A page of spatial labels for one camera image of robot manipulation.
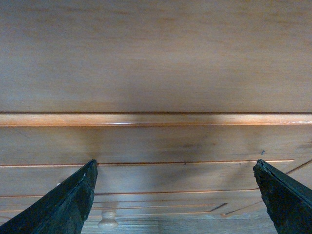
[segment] black object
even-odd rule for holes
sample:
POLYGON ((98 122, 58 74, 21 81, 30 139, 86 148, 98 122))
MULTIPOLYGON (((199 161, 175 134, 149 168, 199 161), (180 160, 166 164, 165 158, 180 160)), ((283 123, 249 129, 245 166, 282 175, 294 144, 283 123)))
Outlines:
POLYGON ((312 234, 312 190, 259 159, 253 168, 279 234, 312 234))
POLYGON ((92 160, 31 207, 0 226, 0 234, 80 234, 98 176, 92 160))

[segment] wood grain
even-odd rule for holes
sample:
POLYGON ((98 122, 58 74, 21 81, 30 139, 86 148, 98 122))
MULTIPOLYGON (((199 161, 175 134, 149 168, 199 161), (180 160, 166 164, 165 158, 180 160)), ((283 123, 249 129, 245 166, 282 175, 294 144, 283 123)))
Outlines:
POLYGON ((0 165, 311 159, 312 126, 0 128, 0 165))
POLYGON ((0 111, 310 112, 312 2, 9 2, 0 111))
MULTIPOLYGON (((272 163, 283 169, 289 162, 272 163)), ((254 163, 146 164, 98 167, 96 193, 219 191, 257 188, 254 163)), ((0 196, 44 195, 79 167, 0 169, 0 196)))
POLYGON ((0 127, 312 125, 312 114, 2 113, 0 127))

